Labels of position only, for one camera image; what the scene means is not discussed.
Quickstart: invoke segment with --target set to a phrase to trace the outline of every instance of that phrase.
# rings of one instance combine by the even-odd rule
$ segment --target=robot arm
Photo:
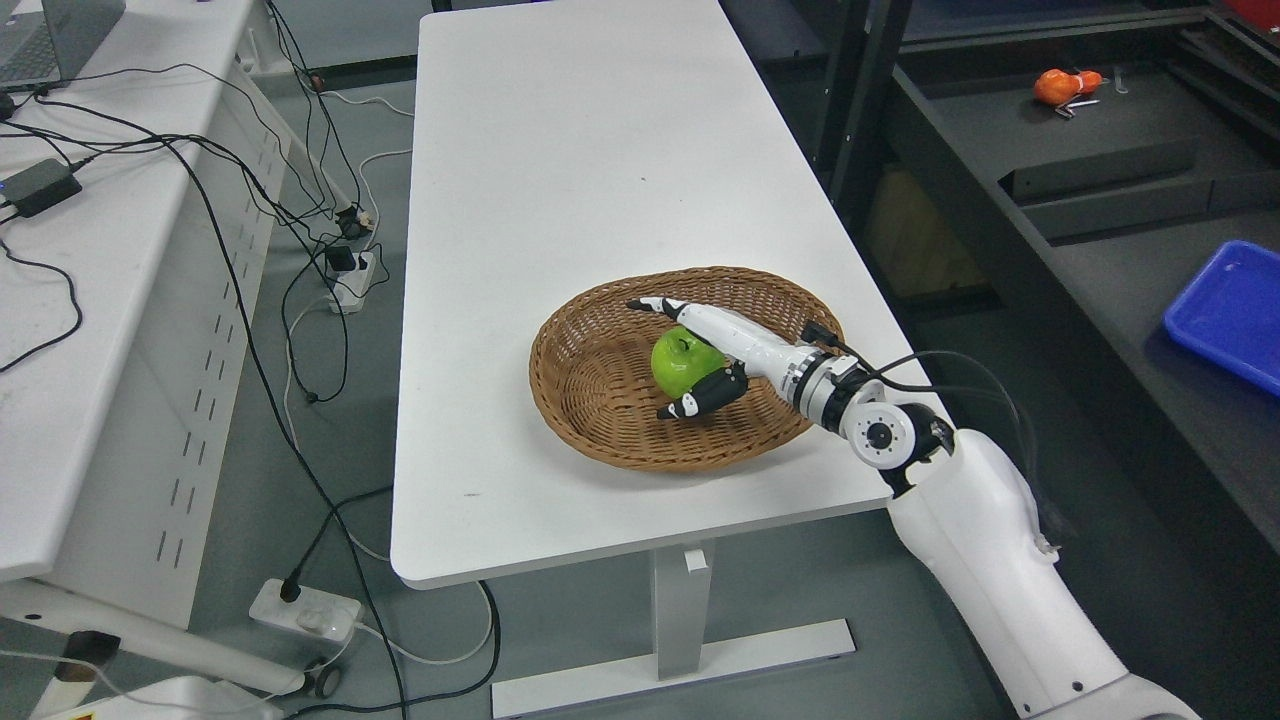
[[[1198,717],[1130,675],[1102,639],[1053,568],[1057,550],[1039,532],[1027,480],[987,436],[952,430],[925,405],[886,402],[883,384],[856,359],[792,345],[737,313],[666,297],[628,306],[664,313],[732,357],[742,375],[768,379],[881,473],[899,538],[960,610],[1020,717]],[[699,386],[659,416],[733,400],[708,402]]]

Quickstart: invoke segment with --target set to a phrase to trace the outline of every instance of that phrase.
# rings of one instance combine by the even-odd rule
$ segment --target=wicker basket
[[[534,402],[561,439],[618,468],[687,473],[754,457],[809,427],[762,378],[708,416],[659,420],[658,407],[671,398],[658,389],[649,355],[673,323],[626,306],[658,295],[736,310],[791,341],[806,320],[840,333],[808,291],[746,268],[691,268],[594,287],[543,324],[529,357]]]

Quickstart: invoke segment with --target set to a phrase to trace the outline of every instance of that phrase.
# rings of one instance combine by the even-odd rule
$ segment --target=orange object
[[[1036,99],[1046,105],[1057,106],[1076,95],[1093,92],[1100,85],[1102,85],[1102,76],[1093,70],[1073,76],[1055,68],[1044,70],[1044,74],[1036,81]]]

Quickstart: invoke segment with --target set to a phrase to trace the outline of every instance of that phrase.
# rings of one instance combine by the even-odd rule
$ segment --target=blue tray
[[[1233,240],[1165,310],[1180,345],[1280,396],[1280,254]]]

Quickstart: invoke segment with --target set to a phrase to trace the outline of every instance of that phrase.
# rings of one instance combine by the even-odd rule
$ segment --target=extension cord
[[[365,295],[374,284],[374,274],[378,272],[378,255],[366,250],[356,254],[356,269],[338,273],[333,286],[333,297],[329,299],[329,310],[334,314],[349,315],[365,309]]]
[[[262,583],[262,589],[248,609],[248,616],[264,625],[308,638],[323,638],[335,643],[351,639],[356,632],[356,623],[365,612],[360,601],[302,587],[297,600],[284,602],[280,600],[282,584],[276,578]]]

